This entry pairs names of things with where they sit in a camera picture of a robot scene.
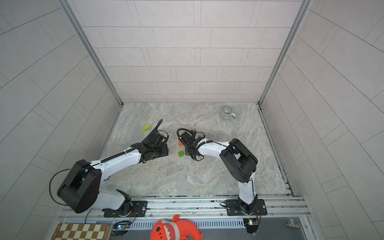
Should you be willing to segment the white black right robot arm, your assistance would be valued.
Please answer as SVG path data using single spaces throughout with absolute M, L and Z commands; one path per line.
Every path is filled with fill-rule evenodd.
M 263 199 L 255 192 L 255 176 L 258 160 L 238 139 L 230 142 L 216 142 L 197 137 L 199 132 L 180 128 L 177 130 L 179 141 L 186 153 L 194 160 L 201 161 L 205 156 L 219 158 L 223 161 L 231 176 L 238 181 L 239 197 L 236 200 L 221 202 L 229 216 L 266 216 L 267 210 Z

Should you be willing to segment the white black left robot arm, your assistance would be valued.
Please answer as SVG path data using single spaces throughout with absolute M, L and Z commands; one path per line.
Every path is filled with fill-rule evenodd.
M 153 130 L 142 142 L 118 154 L 92 162 L 77 161 L 67 170 L 57 196 L 77 214 L 93 208 L 101 209 L 106 218 L 130 215 L 134 211 L 131 197 L 122 190 L 102 190 L 101 183 L 129 166 L 168 156 L 168 139 L 167 132 Z

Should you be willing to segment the lime green long block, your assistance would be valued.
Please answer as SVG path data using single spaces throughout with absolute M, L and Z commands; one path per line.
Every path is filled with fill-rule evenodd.
M 148 124 L 148 125 L 145 125 L 144 127 L 142 127 L 142 131 L 143 132 L 146 132 L 146 131 L 148 131 L 149 129 L 151 129 L 151 125 L 150 124 Z

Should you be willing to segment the striped ceramic mug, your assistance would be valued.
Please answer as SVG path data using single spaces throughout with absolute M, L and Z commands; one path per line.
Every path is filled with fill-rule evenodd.
M 220 118 L 223 120 L 233 120 L 236 119 L 237 115 L 234 113 L 234 110 L 230 106 L 223 106 L 220 109 Z

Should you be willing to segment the red shark plush toy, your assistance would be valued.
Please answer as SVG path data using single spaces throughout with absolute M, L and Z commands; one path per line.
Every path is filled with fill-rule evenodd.
M 150 240 L 202 240 L 204 233 L 200 233 L 197 226 L 188 220 L 180 220 L 179 215 L 175 215 L 171 221 L 160 220 L 155 223 Z

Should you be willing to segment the left controller circuit board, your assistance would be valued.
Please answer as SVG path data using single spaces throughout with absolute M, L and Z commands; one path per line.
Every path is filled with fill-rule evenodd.
M 120 221 L 115 223 L 113 225 L 112 234 L 115 237 L 118 237 L 118 236 L 123 237 L 129 231 L 131 223 L 132 223 L 131 221 Z

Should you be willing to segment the controller circuit board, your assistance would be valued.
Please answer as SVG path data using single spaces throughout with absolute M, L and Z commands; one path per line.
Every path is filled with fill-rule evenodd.
M 120 221 L 115 223 L 113 225 L 112 234 L 115 237 L 118 237 L 118 236 L 123 237 L 129 231 L 131 223 L 132 223 L 131 221 Z
M 259 219 L 243 219 L 244 226 L 246 228 L 247 234 L 255 235 L 259 230 L 260 220 Z

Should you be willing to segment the right controller circuit board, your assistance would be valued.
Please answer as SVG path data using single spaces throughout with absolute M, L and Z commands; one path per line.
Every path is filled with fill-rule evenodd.
M 243 219 L 244 226 L 246 228 L 247 234 L 255 235 L 259 230 L 260 220 L 259 219 Z

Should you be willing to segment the wooden chessboard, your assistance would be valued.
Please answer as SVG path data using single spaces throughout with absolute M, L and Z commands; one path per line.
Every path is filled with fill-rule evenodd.
M 109 240 L 110 225 L 58 224 L 51 240 Z

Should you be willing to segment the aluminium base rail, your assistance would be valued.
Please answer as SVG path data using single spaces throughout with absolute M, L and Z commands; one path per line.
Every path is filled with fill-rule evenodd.
M 237 198 L 232 198 L 232 204 L 227 201 L 231 197 L 145 197 L 133 198 L 146 202 L 145 205 L 136 205 L 135 211 L 128 214 L 125 220 L 151 221 L 171 219 L 179 215 L 182 219 L 228 219 L 246 218 L 242 213 Z M 302 197 L 289 196 L 260 196 L 263 203 L 257 205 L 257 211 L 251 218 L 281 218 L 281 217 L 309 217 L 310 211 Z M 101 209 L 87 210 L 76 214 L 70 209 L 64 209 L 58 220 L 62 223 L 112 223 L 123 220 L 122 217 L 106 218 Z

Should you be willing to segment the aluminium corner post left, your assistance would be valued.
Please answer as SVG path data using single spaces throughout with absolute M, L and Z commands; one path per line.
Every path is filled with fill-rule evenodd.
M 71 26 L 73 27 L 75 33 L 80 39 L 80 42 L 82 43 L 83 47 L 85 48 L 86 52 L 88 53 L 91 61 L 95 65 L 96 69 L 98 70 L 99 74 L 101 75 L 102 79 L 105 81 L 109 89 L 111 90 L 112 94 L 114 95 L 115 99 L 119 103 L 119 105 L 122 107 L 124 103 L 122 102 L 120 96 L 118 95 L 115 87 L 113 86 L 107 72 L 105 71 L 104 67 L 102 66 L 102 63 L 100 59 L 98 58 L 94 48 L 92 47 L 90 41 L 88 40 L 84 30 L 82 29 L 82 26 L 80 25 L 79 21 L 77 20 L 73 10 L 71 9 L 71 6 L 69 5 L 69 2 L 66 0 L 58 0 L 59 5 L 61 6 L 64 14 L 66 15 L 68 21 L 70 22 Z

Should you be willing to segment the aluminium corner post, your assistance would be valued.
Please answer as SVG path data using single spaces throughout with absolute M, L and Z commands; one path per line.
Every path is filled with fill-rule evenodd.
M 283 45 L 283 48 L 281 50 L 281 53 L 277 59 L 277 62 L 273 68 L 273 71 L 271 73 L 271 76 L 267 82 L 267 85 L 266 85 L 266 88 L 265 90 L 263 91 L 263 94 L 261 96 L 261 99 L 259 101 L 259 105 L 261 106 L 265 101 L 266 101 L 266 98 L 267 98 L 267 95 L 279 73 L 279 70 L 282 66 L 282 64 L 284 63 L 284 59 L 285 57 L 287 56 L 288 54 L 288 51 L 300 29 L 300 26 L 310 8 L 310 5 L 311 5 L 312 1 L 311 0 L 304 0 L 299 8 L 299 11 L 298 11 L 298 14 L 293 22 L 293 25 L 289 31 L 289 34 L 287 36 L 287 39 Z
M 102 66 L 102 63 L 100 59 L 98 58 L 94 48 L 92 47 L 90 41 L 88 40 L 84 30 L 82 29 L 82 26 L 80 25 L 79 21 L 77 20 L 73 10 L 71 9 L 71 6 L 69 5 L 69 2 L 66 0 L 58 0 L 59 5 L 61 6 L 64 14 L 66 15 L 68 21 L 70 22 L 71 26 L 73 27 L 75 33 L 80 39 L 80 42 L 82 43 L 83 47 L 85 48 L 86 52 L 88 53 L 91 61 L 95 65 L 96 69 L 98 70 L 99 74 L 101 75 L 102 79 L 105 81 L 109 89 L 111 90 L 112 94 L 114 95 L 115 99 L 119 103 L 119 105 L 122 107 L 124 103 L 122 102 L 120 96 L 118 95 L 115 87 L 113 86 L 107 72 L 105 71 L 104 67 Z

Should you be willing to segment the aluminium corner post right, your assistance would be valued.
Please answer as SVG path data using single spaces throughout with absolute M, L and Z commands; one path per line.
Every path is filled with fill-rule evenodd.
M 271 76 L 267 82 L 267 85 L 266 85 L 266 88 L 265 90 L 263 91 L 263 94 L 261 96 L 261 99 L 259 101 L 259 105 L 261 106 L 265 101 L 266 101 L 266 98 L 267 98 L 267 95 L 279 73 L 279 70 L 282 66 L 282 64 L 284 63 L 284 59 L 285 57 L 287 56 L 288 54 L 288 51 L 300 29 L 300 26 L 310 8 L 310 5 L 311 5 L 312 1 L 311 0 L 304 0 L 299 8 L 299 11 L 298 11 L 298 14 L 293 22 L 293 25 L 289 31 L 289 34 L 287 36 L 287 39 L 283 45 L 283 48 L 281 50 L 281 53 L 277 59 L 277 62 L 273 68 L 273 71 L 271 73 Z

